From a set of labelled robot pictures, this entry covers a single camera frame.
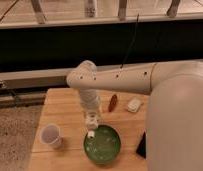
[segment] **small white container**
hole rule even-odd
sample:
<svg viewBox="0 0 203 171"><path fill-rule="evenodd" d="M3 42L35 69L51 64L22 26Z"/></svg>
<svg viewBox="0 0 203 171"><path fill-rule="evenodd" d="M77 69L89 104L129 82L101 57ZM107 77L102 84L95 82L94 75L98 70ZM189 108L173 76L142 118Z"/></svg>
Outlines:
<svg viewBox="0 0 203 171"><path fill-rule="evenodd" d="M42 128L39 139L43 144L52 148L59 148L62 144L59 127L55 124L48 124Z"/></svg>

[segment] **cup rim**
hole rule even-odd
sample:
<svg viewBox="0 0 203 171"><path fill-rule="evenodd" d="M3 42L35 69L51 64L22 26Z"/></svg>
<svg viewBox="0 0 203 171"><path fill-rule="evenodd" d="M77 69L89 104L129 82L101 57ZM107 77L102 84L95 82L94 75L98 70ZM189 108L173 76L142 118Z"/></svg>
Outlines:
<svg viewBox="0 0 203 171"><path fill-rule="evenodd" d="M54 126L55 128L57 128L58 133L59 133L59 136L56 137L53 141L51 141L51 142L49 142L49 143L46 143L46 142L44 142L44 141L42 140L42 133L43 133L43 131L44 131L47 127L49 127L49 126ZM60 129L59 129L59 126L58 126L57 124L54 124L54 123L46 124L46 125L44 125L44 126L42 127L42 129L40 130L39 139L40 139L40 141L41 141L43 144L52 145L52 144L56 143L56 142L59 140L59 138L60 138Z"/></svg>

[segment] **metal pole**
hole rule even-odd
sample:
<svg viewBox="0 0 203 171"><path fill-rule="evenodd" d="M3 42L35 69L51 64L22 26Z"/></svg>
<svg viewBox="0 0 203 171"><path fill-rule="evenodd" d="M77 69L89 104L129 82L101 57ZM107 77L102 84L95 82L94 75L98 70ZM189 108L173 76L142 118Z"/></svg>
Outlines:
<svg viewBox="0 0 203 171"><path fill-rule="evenodd" d="M39 24L45 24L46 19L45 19L44 13L42 11L39 0L31 0L31 4L32 4L34 12L35 12L37 22Z"/></svg>
<svg viewBox="0 0 203 171"><path fill-rule="evenodd" d="M127 9L127 0L119 0L118 17L120 20L125 20Z"/></svg>
<svg viewBox="0 0 203 171"><path fill-rule="evenodd" d="M167 15L170 18L174 18L177 15L177 11L178 11L178 6L180 4L181 0L172 0L170 8L167 11Z"/></svg>

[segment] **black panel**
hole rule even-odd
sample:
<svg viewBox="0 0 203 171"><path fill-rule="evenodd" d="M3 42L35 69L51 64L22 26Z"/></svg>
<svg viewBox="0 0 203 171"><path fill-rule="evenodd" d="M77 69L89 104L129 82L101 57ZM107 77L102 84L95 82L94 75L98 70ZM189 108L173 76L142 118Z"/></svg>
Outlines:
<svg viewBox="0 0 203 171"><path fill-rule="evenodd" d="M135 23L0 30L0 69L119 64ZM139 23L128 63L203 58L203 20Z"/></svg>

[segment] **speckled floor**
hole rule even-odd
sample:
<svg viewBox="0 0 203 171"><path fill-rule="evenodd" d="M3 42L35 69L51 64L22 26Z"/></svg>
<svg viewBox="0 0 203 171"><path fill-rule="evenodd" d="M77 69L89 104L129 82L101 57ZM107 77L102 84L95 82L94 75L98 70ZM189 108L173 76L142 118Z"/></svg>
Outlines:
<svg viewBox="0 0 203 171"><path fill-rule="evenodd" d="M25 171L42 106L0 109L0 171Z"/></svg>

